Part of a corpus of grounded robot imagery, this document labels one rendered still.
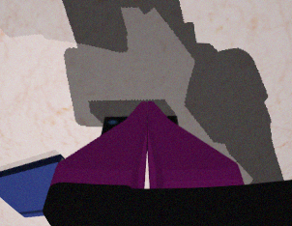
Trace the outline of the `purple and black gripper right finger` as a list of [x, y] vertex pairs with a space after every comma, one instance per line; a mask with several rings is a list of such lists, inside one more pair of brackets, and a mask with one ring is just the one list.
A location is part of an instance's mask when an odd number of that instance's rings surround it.
[[170, 121], [153, 101], [147, 107], [150, 188], [244, 184], [238, 164]]

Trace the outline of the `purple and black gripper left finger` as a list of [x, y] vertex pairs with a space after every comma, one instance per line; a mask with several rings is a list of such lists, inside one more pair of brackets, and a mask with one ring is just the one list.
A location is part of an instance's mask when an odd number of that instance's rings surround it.
[[142, 101], [125, 121], [60, 161], [50, 186], [77, 183], [144, 188], [146, 158], [147, 101]]

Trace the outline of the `black domino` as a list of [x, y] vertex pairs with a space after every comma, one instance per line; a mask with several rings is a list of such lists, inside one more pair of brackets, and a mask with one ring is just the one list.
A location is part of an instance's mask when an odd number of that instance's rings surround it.
[[[128, 116], [129, 117], [129, 116]], [[102, 126], [102, 134], [107, 132], [109, 129], [116, 127], [123, 121], [125, 121], [128, 117], [104, 117], [103, 126]], [[166, 116], [170, 121], [178, 125], [177, 116]], [[101, 134], [101, 135], [102, 135]]]

